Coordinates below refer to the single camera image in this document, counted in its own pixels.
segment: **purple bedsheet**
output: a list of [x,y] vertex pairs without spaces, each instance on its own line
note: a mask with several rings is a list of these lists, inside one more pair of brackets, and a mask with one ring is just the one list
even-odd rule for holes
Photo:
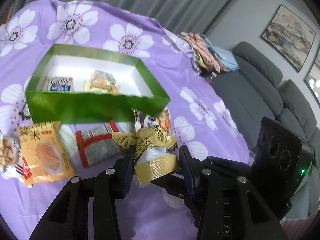
[[[195,75],[188,45],[155,19],[100,2],[35,1],[0,27],[0,129],[4,134],[32,123],[24,90],[36,65],[55,42],[140,57],[171,98],[167,108],[179,146],[186,144],[193,157],[201,160],[212,155],[247,163],[247,144],[221,98]],[[74,133],[95,126],[64,125],[60,133],[76,174],[83,179],[112,167],[118,158],[87,169],[81,167]],[[0,213],[19,240],[29,238],[66,182],[27,188],[16,179],[0,177]],[[183,201],[153,184],[137,186],[134,180],[126,199],[117,201],[116,206],[124,240],[196,238],[191,212]]]

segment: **snack package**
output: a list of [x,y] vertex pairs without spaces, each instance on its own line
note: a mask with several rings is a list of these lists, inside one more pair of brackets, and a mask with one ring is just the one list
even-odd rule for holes
[[91,86],[110,90],[111,93],[119,93],[119,86],[111,73],[95,70],[91,75]]
[[176,155],[166,152],[175,145],[176,137],[165,135],[160,125],[141,128],[135,134],[113,132],[112,139],[127,150],[136,145],[134,169],[140,184],[180,169]]
[[76,140],[82,167],[89,167],[105,158],[122,154],[124,149],[112,140],[112,132],[118,132],[114,121],[94,130],[76,132]]
[[48,91],[73,91],[72,77],[47,77],[44,90]]
[[25,185],[53,182],[75,174],[61,146],[60,122],[43,122],[19,129]]
[[137,132],[141,128],[150,127],[154,125],[160,125],[161,129],[165,132],[165,135],[171,135],[170,113],[165,108],[158,116],[152,117],[149,114],[145,114],[137,109],[132,109],[134,114],[134,129]]
[[104,93],[104,94],[119,94],[119,90],[112,90],[112,89],[107,89],[107,88],[98,88],[98,87],[92,86],[86,80],[84,81],[83,91],[84,92]]
[[24,182],[23,161],[19,140],[0,133],[0,174],[4,179]]

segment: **flower pattern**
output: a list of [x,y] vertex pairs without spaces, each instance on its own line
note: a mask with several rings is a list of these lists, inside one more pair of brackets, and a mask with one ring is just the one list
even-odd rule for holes
[[128,23],[126,30],[120,24],[113,24],[110,34],[115,41],[106,41],[104,49],[121,52],[136,57],[148,57],[146,49],[151,48],[153,39],[151,35],[142,35],[143,29],[133,23]]
[[36,38],[38,26],[28,25],[35,18],[36,12],[26,10],[18,17],[12,18],[6,25],[0,26],[0,57],[7,55],[12,49],[24,49],[26,43]]
[[198,98],[192,90],[187,87],[183,87],[180,96],[190,103],[190,111],[199,121],[204,118],[207,125],[213,131],[217,129],[217,126],[214,122],[215,120],[217,120],[217,118],[215,117],[213,112],[209,110],[209,107],[204,103],[204,101]]
[[162,43],[166,46],[171,46],[175,53],[179,51],[190,50],[189,44],[178,37],[177,35],[169,32],[168,30],[164,29],[165,35],[162,36]]
[[74,40],[79,44],[85,44],[90,39],[90,32],[86,26],[91,26],[98,21],[98,11],[89,11],[92,1],[83,1],[77,5],[77,1],[71,1],[66,9],[57,7],[57,22],[49,28],[47,38],[54,40],[59,37],[57,43],[73,44]]
[[215,103],[214,108],[218,112],[218,114],[221,116],[221,118],[224,120],[225,124],[229,128],[231,134],[236,137],[237,136],[237,126],[235,122],[232,120],[230,111],[226,108],[224,105],[224,102],[221,100],[218,103]]
[[29,77],[23,88],[20,84],[12,84],[1,93],[1,101],[7,105],[0,107],[0,130],[8,134],[12,130],[17,131],[19,127],[32,124],[31,115],[24,92],[28,86]]
[[204,160],[208,156],[207,148],[200,142],[193,141],[195,137],[195,129],[192,124],[188,123],[183,116],[178,116],[173,123],[172,135],[177,137],[177,143],[168,151],[178,154],[178,149],[182,145],[186,145],[193,158]]
[[[184,179],[183,176],[181,176],[177,173],[174,173],[173,175],[178,178]],[[172,208],[179,209],[179,208],[183,208],[185,206],[183,198],[178,198],[178,197],[175,197],[175,196],[168,194],[164,188],[162,188],[162,195],[163,195],[163,198],[166,201],[166,203]]]

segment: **landscape painting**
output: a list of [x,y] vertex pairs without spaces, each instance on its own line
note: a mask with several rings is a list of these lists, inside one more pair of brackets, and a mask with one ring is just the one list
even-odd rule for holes
[[317,102],[320,103],[320,50],[316,57],[315,63],[306,77],[306,82],[317,98]]
[[300,17],[281,5],[262,35],[299,72],[310,52],[315,32]]

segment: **camera lens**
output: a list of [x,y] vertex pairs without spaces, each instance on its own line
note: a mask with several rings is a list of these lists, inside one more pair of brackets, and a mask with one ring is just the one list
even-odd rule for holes
[[268,151],[269,151],[269,155],[273,158],[274,156],[276,156],[277,152],[278,152],[278,148],[279,148],[279,142],[278,139],[276,138],[276,136],[271,136],[269,142],[268,142]]
[[280,155],[280,169],[283,171],[286,171],[289,166],[290,166],[290,162],[291,162],[291,156],[290,153],[288,151],[283,151]]
[[265,143],[265,142],[266,142],[266,140],[267,140],[267,132],[266,132],[266,130],[263,130],[263,131],[261,132],[260,138],[261,138],[262,143]]

